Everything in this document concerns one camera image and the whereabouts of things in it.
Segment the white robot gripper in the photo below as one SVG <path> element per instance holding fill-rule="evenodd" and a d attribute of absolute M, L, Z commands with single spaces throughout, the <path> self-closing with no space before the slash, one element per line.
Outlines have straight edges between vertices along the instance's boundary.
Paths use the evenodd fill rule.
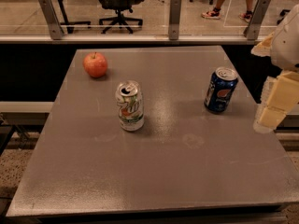
<path fill-rule="evenodd" d="M 268 77 L 263 84 L 261 103 L 253 122 L 255 132 L 270 133 L 299 103 L 299 74 L 296 73 L 299 71 L 299 4 L 291 9 L 274 33 L 252 48 L 251 53 L 270 56 L 273 65 L 284 69 L 277 77 Z"/>

